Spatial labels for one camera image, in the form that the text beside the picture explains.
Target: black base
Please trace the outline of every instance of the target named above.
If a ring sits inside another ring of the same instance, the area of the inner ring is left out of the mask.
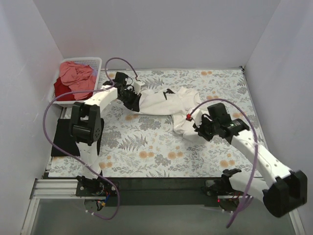
[[[205,205],[218,207],[217,196],[203,192],[206,180],[216,178],[108,178],[119,188],[122,206]],[[95,197],[78,183],[76,196]],[[106,206],[116,206],[117,197],[110,197]]]

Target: white basket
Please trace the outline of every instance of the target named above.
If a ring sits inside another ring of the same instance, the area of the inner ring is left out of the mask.
[[[83,65],[89,65],[90,67],[92,67],[94,70],[98,71],[97,74],[97,79],[96,82],[94,84],[94,89],[96,90],[98,87],[98,82],[99,82],[99,77],[100,77],[100,70],[101,70],[101,65],[102,65],[102,59],[98,58],[98,57],[77,57],[77,58],[68,58],[65,59],[63,61],[61,61],[61,63],[66,62],[66,61],[73,61],[77,64],[83,64]],[[54,83],[57,81],[57,79],[59,78],[59,74],[60,74],[60,70],[58,69],[58,71],[55,73],[55,77],[53,79],[53,83],[52,86],[49,90],[49,94],[48,94],[48,99],[49,102],[51,102],[54,98],[55,98],[55,91],[54,91]],[[76,101],[79,100],[71,100],[71,101],[55,101],[54,104],[58,104],[62,107],[72,107],[73,103],[75,103]]]

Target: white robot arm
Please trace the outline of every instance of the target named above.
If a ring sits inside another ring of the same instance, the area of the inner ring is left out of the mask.
[[[192,118],[199,136],[210,141],[214,135],[226,139],[253,163],[255,142],[253,133],[241,120],[231,120],[222,103],[208,107],[208,114],[197,110]],[[254,178],[248,194],[264,203],[268,211],[281,217],[307,202],[307,177],[302,171],[294,172],[276,159],[264,146],[258,145],[257,170],[264,180]],[[239,169],[226,171],[208,190],[245,191],[250,175]]]
[[[144,83],[136,81],[134,85],[127,85],[127,77],[124,73],[117,73],[114,88],[99,92],[84,103],[76,102],[72,108],[70,133],[77,142],[81,158],[97,173],[101,172],[96,161],[98,157],[96,143],[101,135],[101,112],[115,99],[123,101],[128,109],[139,112],[140,92]],[[110,82],[105,82],[102,88],[105,89],[110,85]],[[253,162],[255,142],[249,127],[241,119],[231,120],[222,103],[209,106],[208,113],[210,115],[197,110],[191,117],[187,117],[190,118],[188,120],[193,119],[195,122],[194,128],[198,135],[207,141],[214,135],[219,135]],[[89,119],[81,120],[85,116],[89,116]],[[306,175],[302,171],[293,172],[262,145],[258,148],[257,170],[265,181],[254,178],[248,194],[263,201],[269,212],[276,217],[281,217],[305,204]],[[89,179],[96,178],[87,169],[83,175]],[[249,174],[239,169],[227,170],[207,190],[218,193],[244,191],[248,180]]]
[[[133,85],[127,85],[128,76],[117,72],[115,77],[115,87],[109,88],[110,82],[104,83],[102,92],[98,92],[83,103],[75,102],[72,107],[70,134],[75,138],[80,152],[80,158],[90,166],[96,173],[100,174],[101,168],[96,161],[98,158],[97,141],[101,136],[101,112],[115,99],[120,99],[124,105],[136,111],[136,104],[140,98],[140,92],[145,85],[141,81],[135,81]],[[83,176],[92,179],[97,178],[86,167]]]

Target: floral mat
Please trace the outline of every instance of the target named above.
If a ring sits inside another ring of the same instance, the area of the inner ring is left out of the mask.
[[[126,73],[134,77],[131,71]],[[198,90],[202,100],[220,97],[236,103],[252,121],[258,141],[264,144],[241,70],[140,70],[137,73],[155,91],[164,88],[178,91],[184,86]],[[110,72],[110,76],[114,77],[115,72]],[[101,72],[99,87],[106,80]],[[228,104],[226,107],[233,118],[243,118],[236,108]],[[70,113],[68,108],[65,118]],[[205,145],[198,145],[175,134],[170,116],[139,115],[116,100],[101,117],[105,126],[98,162],[106,177],[220,177],[226,168],[251,171],[251,163],[217,136]],[[82,169],[71,157],[54,157],[49,177],[76,177]]]

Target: white panel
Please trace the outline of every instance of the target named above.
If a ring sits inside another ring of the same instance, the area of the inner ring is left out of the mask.
[[[245,65],[279,1],[34,0],[65,58],[141,69]]]
[[[299,208],[313,233],[313,3],[282,0],[246,66],[246,77],[270,151],[309,179]]]
[[[0,234],[20,234],[35,177],[51,149],[42,118],[45,96],[62,60],[31,0],[0,2]],[[55,131],[58,109],[48,115]]]

